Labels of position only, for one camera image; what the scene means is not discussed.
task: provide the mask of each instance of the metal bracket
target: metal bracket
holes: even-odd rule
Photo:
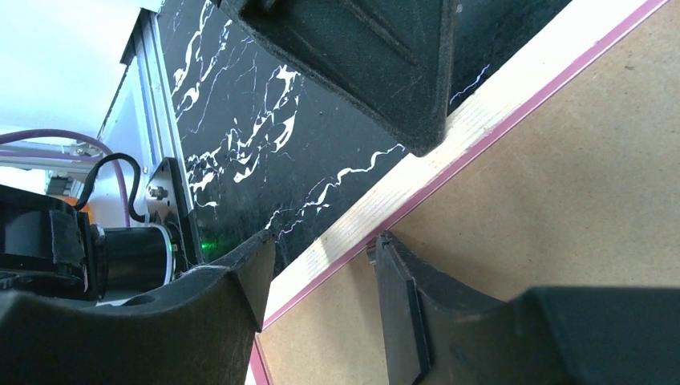
[[[204,263],[198,242],[198,230],[193,212],[188,212],[186,195],[177,159],[164,158],[146,188],[146,204],[155,223],[163,225],[171,234],[176,255],[175,276],[193,266]]]

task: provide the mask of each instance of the purple cable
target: purple cable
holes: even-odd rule
[[[58,154],[39,150],[22,150],[22,151],[5,151],[0,150],[0,156],[11,158],[43,158],[43,159],[58,159],[58,160],[75,160],[83,163],[97,163],[101,156],[79,156],[71,154]]]
[[[79,140],[81,142],[95,146],[102,150],[104,155],[111,155],[113,151],[104,143],[97,139],[78,132],[56,129],[39,129],[39,130],[25,130],[19,132],[11,132],[9,134],[0,134],[0,145],[20,140],[35,139],[35,138],[66,138],[72,140]],[[123,169],[120,167],[118,160],[113,162],[115,169],[115,178],[118,180],[118,190],[120,192],[120,200],[123,202],[123,214],[125,219],[125,226],[130,227],[130,213],[128,212],[128,190],[125,187],[125,178],[123,177]]]

